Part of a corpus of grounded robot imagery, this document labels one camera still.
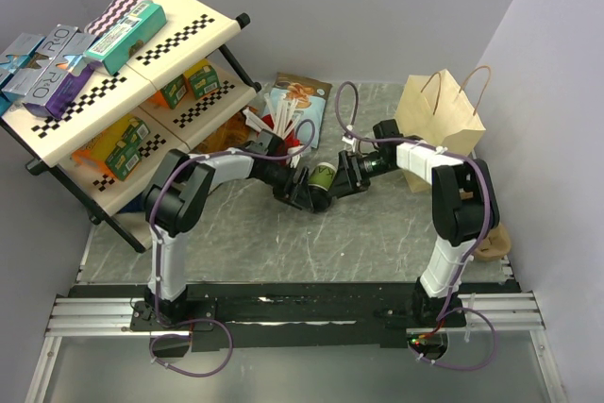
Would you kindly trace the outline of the black plastic cup lid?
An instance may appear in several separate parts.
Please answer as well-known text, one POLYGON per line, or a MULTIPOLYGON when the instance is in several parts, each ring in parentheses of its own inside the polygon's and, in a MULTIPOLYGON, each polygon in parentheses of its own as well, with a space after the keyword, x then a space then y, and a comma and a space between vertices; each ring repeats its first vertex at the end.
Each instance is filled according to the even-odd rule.
POLYGON ((322 213, 330 208, 332 204, 332 196, 324 187, 310 185, 309 195, 312 204, 312 211, 314 213, 322 213))

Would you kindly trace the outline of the green paper coffee cup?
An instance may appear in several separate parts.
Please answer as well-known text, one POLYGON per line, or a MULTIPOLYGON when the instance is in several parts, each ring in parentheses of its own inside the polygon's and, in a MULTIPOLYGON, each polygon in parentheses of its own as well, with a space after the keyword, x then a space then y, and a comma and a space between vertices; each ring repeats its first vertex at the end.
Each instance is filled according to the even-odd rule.
POLYGON ((312 187, 328 191, 333 184, 337 169, 329 162, 319 162, 310 174, 308 183, 312 187))

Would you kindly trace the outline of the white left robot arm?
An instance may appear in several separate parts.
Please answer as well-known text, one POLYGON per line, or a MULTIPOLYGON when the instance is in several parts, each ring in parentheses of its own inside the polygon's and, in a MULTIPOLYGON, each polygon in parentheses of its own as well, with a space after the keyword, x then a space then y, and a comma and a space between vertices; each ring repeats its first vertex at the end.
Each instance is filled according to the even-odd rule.
POLYGON ((167 329, 180 327, 187 315, 184 276, 186 236, 202 216, 206 200, 220 184, 256 179, 273 189, 274 198, 299 210, 315 211, 310 171, 290 166, 296 154, 264 129, 254 141, 226 151, 192 155, 171 150, 143 191, 145 220, 153 241, 152 275, 145 302, 167 329))

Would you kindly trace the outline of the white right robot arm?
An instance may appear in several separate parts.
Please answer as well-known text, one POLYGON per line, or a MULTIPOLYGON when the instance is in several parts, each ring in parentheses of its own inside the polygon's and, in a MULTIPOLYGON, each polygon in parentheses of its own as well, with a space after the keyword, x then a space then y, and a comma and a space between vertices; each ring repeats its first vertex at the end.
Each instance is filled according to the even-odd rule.
POLYGON ((342 151, 329 194, 343 198, 364 192, 372 178, 395 170, 417 176, 430 186, 437 236, 428 266, 418 279, 411 311, 419 324, 433 326, 454 310, 451 302, 470 255, 499 223, 489 169, 484 160, 429 145, 416 136, 403 136, 394 120, 382 121, 374 130, 379 136, 365 139, 352 125, 344 127, 345 142, 366 141, 375 150, 366 154, 342 151))

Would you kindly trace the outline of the white wrapped straws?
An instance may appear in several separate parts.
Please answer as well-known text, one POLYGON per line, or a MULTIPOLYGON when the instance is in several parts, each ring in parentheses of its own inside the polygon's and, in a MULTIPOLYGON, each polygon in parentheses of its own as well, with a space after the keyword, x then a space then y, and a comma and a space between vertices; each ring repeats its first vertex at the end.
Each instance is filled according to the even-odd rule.
POLYGON ((263 130, 271 130, 281 139, 286 139, 301 122, 299 117, 294 118, 297 101, 287 99, 285 95, 282 95, 277 102, 273 102, 268 93, 264 95, 264 101, 265 106, 269 109, 269 117, 273 125, 269 126, 250 108, 245 108, 243 115, 246 117, 246 125, 258 133, 263 130))

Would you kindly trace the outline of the orange snack bag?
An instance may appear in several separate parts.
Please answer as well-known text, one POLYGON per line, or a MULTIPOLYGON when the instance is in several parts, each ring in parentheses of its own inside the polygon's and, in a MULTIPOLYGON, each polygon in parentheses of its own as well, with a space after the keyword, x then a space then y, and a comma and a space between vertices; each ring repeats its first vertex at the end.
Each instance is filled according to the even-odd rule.
POLYGON ((248 141, 250 128, 246 117, 238 112, 204 139, 194 151, 197 153, 215 153, 248 141))

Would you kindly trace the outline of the brown paper bag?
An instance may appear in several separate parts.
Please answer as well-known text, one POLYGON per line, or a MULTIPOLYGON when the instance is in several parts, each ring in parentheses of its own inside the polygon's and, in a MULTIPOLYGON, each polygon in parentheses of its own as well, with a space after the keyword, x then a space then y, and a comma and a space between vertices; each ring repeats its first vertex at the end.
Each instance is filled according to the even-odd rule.
POLYGON ((430 76, 410 75, 394 114, 399 131, 470 155, 486 131, 478 115, 479 102, 471 102, 465 92, 471 78, 458 82, 446 69, 430 76))

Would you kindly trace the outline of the brown cardboard cup carrier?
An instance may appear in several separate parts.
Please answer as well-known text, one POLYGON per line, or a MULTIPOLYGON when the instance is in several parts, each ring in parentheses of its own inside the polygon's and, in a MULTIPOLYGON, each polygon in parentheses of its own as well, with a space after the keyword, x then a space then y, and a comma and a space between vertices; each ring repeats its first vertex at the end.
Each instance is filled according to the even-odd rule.
POLYGON ((480 243, 474 257, 481 261, 495 261, 505 257, 512 248, 512 242, 508 230, 502 222, 487 234, 480 243))

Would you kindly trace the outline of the orange green large box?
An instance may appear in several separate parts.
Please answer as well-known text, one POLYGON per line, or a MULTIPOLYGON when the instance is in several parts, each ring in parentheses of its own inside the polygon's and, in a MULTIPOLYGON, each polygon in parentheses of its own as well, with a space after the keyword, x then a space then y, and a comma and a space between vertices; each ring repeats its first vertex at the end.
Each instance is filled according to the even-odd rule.
POLYGON ((98 174, 125 181, 141 162, 139 147, 149 133, 144 120, 128 114, 77 149, 71 160, 98 174))

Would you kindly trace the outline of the cream two-tier shelf rack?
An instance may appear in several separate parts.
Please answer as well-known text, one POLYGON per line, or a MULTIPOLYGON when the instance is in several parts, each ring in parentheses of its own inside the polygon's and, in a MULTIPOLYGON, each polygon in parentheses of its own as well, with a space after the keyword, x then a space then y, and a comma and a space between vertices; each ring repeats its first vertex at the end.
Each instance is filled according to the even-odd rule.
POLYGON ((86 208, 93 224, 107 223, 138 253, 151 246, 144 219, 123 222, 119 210, 143 191, 169 150, 193 150, 260 91, 227 48, 249 25, 246 13, 231 19, 198 0, 152 1, 163 7, 166 26, 117 75, 93 74, 62 119, 36 118, 21 107, 1 118, 2 128, 31 155, 30 174, 50 173, 86 208), (214 92, 200 99, 187 93, 175 109, 148 103, 214 51, 230 66, 216 70, 214 92), (140 147, 141 160, 126 180, 72 161, 77 148, 129 113, 146 123, 149 134, 140 147))

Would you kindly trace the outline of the teal box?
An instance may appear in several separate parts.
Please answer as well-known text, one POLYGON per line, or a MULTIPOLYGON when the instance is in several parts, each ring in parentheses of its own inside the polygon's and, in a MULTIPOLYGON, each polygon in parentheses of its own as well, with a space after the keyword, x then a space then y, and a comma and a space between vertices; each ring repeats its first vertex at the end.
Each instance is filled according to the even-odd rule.
POLYGON ((115 76, 167 23, 161 5, 142 0, 85 51, 84 59, 98 72, 115 76))

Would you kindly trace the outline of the silver purple box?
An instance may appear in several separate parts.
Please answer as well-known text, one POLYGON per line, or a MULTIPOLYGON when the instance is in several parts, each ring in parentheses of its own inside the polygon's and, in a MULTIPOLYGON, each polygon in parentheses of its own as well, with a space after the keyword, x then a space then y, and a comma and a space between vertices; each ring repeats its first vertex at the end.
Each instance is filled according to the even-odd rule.
POLYGON ((76 26, 56 25, 1 93, 36 117, 60 119, 93 73, 84 54, 96 41, 76 26))

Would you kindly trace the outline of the blue silver box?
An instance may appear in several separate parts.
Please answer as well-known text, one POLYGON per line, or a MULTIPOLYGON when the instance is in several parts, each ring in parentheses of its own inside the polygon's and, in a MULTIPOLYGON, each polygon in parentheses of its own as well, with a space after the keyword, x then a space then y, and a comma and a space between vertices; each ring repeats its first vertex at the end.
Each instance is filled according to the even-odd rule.
POLYGON ((4 90, 15 74, 28 64, 43 40, 43 35, 21 33, 1 52, 1 90, 4 90))

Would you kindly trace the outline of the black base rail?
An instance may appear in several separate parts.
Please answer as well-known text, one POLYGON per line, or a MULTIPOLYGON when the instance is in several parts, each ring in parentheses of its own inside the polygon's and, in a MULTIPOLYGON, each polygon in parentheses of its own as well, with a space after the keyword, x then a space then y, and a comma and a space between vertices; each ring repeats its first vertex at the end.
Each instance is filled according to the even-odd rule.
POLYGON ((130 328, 192 337, 193 351, 237 348, 377 345, 405 348, 415 328, 432 328, 442 303, 420 298, 409 282, 191 284, 161 303, 159 323, 146 293, 130 328))

